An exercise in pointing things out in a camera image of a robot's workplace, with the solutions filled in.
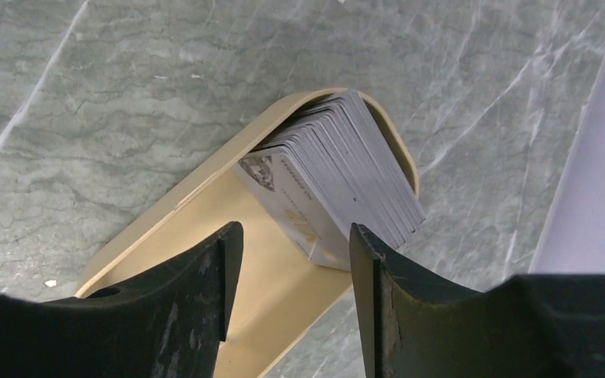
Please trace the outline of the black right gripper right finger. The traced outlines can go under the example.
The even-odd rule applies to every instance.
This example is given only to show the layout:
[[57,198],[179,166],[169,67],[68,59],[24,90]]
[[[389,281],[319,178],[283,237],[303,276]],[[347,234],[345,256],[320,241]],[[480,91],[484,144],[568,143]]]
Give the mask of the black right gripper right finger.
[[486,292],[352,224],[368,377],[605,377],[605,274],[517,274]]

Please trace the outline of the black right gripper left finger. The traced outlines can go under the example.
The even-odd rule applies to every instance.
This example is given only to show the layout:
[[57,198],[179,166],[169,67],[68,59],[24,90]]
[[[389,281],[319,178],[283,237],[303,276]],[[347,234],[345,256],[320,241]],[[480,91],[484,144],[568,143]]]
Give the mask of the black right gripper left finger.
[[243,257],[237,222],[86,298],[0,294],[0,377],[211,377]]

